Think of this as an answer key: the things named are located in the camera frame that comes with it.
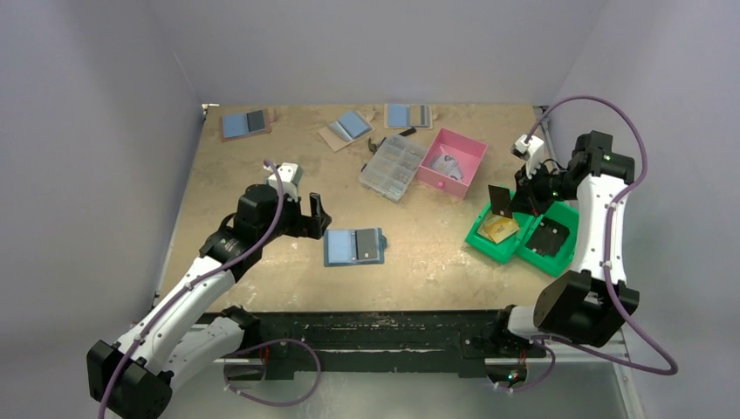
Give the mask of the blue card holder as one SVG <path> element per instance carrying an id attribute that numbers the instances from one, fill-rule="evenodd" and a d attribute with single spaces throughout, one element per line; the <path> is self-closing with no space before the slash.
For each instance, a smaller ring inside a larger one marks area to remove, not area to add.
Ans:
<path id="1" fill-rule="evenodd" d="M 381 228 L 328 230 L 324 267 L 383 264 L 387 238 Z"/>

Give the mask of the black VIP card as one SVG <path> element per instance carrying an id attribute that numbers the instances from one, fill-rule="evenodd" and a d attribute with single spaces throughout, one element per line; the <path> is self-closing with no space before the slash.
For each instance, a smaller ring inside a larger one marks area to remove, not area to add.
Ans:
<path id="1" fill-rule="evenodd" d="M 501 186 L 488 186 L 490 197 L 490 213 L 494 216 L 504 218 L 513 218 L 513 211 L 510 208 L 511 190 Z"/>

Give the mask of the gold card from holder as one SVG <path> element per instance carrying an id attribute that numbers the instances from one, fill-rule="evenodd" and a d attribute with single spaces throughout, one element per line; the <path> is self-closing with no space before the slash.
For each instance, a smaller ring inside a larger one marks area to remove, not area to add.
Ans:
<path id="1" fill-rule="evenodd" d="M 491 215 L 483 222 L 483 232 L 496 244 L 519 231 L 519 225 L 514 218 Z"/>

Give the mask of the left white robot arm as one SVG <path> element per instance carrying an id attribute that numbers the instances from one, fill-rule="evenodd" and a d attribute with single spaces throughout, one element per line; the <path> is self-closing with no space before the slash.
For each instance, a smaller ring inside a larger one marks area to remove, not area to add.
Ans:
<path id="1" fill-rule="evenodd" d="M 332 219 L 318 193 L 309 197 L 306 216 L 299 198 L 281 186 L 249 186 L 178 285 L 113 344 L 99 340 L 91 347 L 88 385 L 99 417 L 112 411 L 121 418 L 157 418 L 176 387 L 210 362 L 224 355 L 267 358 L 271 347 L 293 343 L 286 337 L 264 340 L 259 318 L 238 307 L 222 312 L 198 335 L 190 329 L 261 259 L 270 241 L 283 235 L 322 238 Z"/>

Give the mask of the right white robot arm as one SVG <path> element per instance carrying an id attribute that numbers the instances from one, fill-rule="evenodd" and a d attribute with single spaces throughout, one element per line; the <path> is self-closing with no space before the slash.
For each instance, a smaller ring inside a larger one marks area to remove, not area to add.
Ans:
<path id="1" fill-rule="evenodd" d="M 554 335 L 574 344 L 603 347 L 632 314 L 640 294 L 626 285 L 621 256 L 622 223 L 635 160 L 612 150 L 609 134 L 592 131 L 576 140 L 565 170 L 545 168 L 545 144 L 523 135 L 511 152 L 524 161 L 515 174 L 508 209 L 542 216 L 555 202 L 574 201 L 579 224 L 572 262 L 532 306 L 512 308 L 508 322 L 490 331 L 499 354 L 513 354 L 524 339 Z"/>

